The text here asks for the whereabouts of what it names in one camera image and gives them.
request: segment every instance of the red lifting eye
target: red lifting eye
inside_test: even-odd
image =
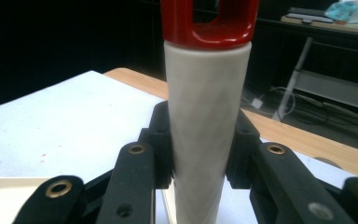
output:
[[[211,22],[193,23],[193,0],[161,0],[164,39],[192,49],[229,49],[246,44],[255,28],[258,0],[220,0]]]

